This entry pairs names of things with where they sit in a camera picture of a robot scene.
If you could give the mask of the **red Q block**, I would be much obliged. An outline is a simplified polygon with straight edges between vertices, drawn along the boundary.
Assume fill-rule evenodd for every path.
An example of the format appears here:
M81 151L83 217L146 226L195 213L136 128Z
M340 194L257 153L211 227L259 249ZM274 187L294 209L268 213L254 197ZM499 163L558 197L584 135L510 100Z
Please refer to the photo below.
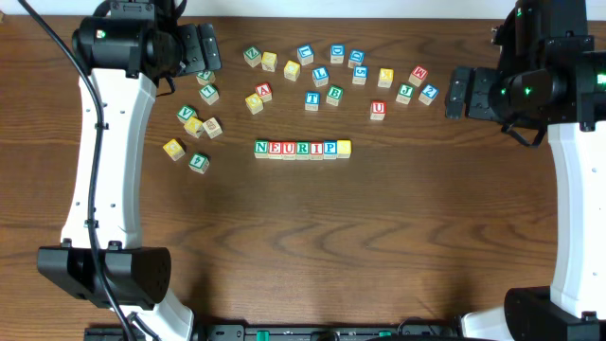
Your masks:
M296 160L296 142L283 141L281 143L281 155L283 160Z

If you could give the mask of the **yellow O block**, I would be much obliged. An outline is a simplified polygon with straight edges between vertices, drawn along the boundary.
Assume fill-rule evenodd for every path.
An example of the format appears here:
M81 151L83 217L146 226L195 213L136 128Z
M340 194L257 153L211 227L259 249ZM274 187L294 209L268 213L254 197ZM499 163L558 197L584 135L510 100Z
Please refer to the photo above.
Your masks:
M252 115L256 115L264 108L263 101L257 93L246 97L245 104Z

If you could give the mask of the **green N block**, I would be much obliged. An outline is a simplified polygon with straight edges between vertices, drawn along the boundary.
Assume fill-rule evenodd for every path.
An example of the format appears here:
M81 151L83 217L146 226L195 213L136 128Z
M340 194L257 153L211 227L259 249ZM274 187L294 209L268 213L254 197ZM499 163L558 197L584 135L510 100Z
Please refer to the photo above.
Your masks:
M267 140L257 139L254 144L255 158L269 157L269 142Z

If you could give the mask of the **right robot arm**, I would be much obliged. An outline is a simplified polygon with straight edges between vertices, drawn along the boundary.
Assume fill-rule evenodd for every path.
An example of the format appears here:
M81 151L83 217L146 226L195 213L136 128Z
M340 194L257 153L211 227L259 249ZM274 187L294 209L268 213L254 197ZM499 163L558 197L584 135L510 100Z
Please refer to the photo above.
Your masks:
M605 54L556 47L536 62L502 54L496 69L457 67L448 118L493 121L520 144L550 146L558 196L556 268L549 286L517 288L464 314L478 340L605 337Z

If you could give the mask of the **red I block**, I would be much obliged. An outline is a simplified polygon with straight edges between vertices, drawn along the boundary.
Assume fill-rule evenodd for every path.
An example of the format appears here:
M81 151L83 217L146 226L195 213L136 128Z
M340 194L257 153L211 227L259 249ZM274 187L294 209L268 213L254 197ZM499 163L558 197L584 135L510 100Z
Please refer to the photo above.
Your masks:
M324 159L324 143L322 141L311 142L310 149L310 160Z

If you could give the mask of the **green R block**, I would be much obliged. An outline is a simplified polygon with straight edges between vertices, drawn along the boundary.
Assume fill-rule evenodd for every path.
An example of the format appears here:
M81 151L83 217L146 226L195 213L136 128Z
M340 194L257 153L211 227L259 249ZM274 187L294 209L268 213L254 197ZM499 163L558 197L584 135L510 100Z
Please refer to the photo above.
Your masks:
M311 143L309 141L297 141L295 159L309 160L311 157Z

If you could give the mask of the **blue P block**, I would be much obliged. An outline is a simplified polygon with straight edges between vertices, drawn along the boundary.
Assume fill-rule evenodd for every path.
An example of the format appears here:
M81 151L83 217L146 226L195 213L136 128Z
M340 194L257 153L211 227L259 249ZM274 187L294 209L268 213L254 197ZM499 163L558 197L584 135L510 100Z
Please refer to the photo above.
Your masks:
M337 158L337 141L325 140L323 142L323 156L325 160Z

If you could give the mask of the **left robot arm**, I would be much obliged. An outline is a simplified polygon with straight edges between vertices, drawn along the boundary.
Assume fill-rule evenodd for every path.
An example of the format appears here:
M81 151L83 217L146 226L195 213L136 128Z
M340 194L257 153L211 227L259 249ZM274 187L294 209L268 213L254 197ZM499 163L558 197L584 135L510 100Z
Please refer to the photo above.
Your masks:
M210 24L179 25L167 10L90 16L72 37L82 124L71 207L38 271L76 299L116 312L123 340L202 340L169 287L171 257L143 243L139 190L144 140L161 80L218 70Z

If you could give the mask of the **red U block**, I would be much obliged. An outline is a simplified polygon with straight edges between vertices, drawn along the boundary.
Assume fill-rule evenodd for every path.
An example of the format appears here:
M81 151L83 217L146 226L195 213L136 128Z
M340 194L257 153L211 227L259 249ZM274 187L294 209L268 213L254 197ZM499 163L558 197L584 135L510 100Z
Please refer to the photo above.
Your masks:
M386 116L386 102L381 100L373 100L370 104L370 119L384 120Z

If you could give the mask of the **red E block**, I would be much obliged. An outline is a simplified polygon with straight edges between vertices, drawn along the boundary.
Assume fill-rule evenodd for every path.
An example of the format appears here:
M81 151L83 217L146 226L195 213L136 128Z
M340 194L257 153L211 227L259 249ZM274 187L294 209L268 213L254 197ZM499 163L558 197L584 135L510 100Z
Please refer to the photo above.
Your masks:
M282 159L282 142L281 141L269 141L268 142L268 158L269 159Z

